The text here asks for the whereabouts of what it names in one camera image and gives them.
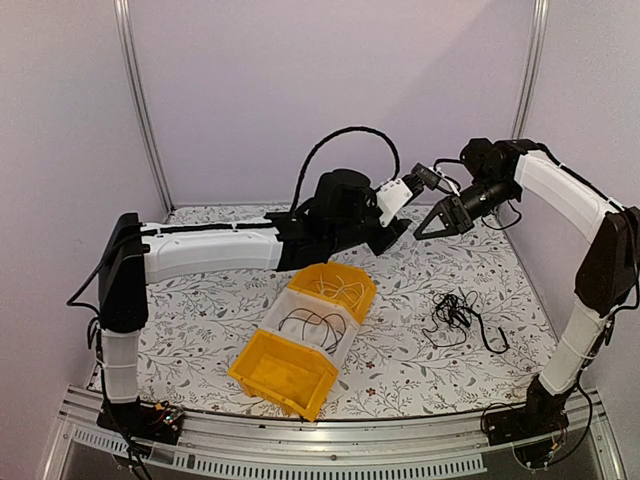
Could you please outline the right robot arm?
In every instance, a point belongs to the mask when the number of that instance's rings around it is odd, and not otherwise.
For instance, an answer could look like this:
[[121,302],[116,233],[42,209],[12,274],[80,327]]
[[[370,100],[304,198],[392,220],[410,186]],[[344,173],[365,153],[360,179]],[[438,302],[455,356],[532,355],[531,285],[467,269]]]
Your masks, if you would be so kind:
[[487,409],[481,419],[492,443],[564,428],[566,401],[610,344],[618,316],[639,308],[639,210],[605,195],[530,139],[473,138],[455,161],[471,183],[448,191],[419,225],[416,239],[465,234],[499,205],[529,192],[570,224],[587,247],[575,274],[571,314],[549,361],[532,378],[524,405]]

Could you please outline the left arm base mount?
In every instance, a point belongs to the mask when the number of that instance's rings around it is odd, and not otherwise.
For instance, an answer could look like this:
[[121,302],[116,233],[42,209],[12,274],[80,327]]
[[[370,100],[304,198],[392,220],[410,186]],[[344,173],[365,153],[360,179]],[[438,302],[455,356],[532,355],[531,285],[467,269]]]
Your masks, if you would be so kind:
[[184,422],[184,409],[161,402],[142,404],[139,399],[128,403],[105,400],[97,418],[97,425],[129,438],[177,445]]

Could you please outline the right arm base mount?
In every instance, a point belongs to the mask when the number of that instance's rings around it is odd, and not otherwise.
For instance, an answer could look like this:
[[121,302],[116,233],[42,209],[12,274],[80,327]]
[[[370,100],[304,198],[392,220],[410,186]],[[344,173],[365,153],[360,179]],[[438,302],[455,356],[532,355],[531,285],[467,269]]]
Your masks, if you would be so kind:
[[547,468],[564,446],[569,420],[565,413],[535,418],[524,407],[490,404],[481,415],[480,429],[490,446],[510,444],[516,461],[530,470]]

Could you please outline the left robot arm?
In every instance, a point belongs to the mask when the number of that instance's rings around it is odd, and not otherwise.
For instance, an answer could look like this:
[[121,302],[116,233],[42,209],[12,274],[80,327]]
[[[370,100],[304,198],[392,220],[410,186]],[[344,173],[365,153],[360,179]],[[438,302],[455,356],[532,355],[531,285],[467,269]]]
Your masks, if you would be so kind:
[[93,271],[66,304],[98,284],[88,343],[101,363],[103,409],[113,426],[130,435],[163,424],[165,415],[142,405],[137,384],[139,334],[148,320],[147,287],[174,277],[223,270],[287,272],[325,263],[365,244],[376,255],[406,231],[398,212],[424,189],[413,174],[395,171],[373,187],[355,170],[322,174],[314,195],[294,191],[290,208],[253,222],[169,226],[143,224],[137,213],[121,215]]

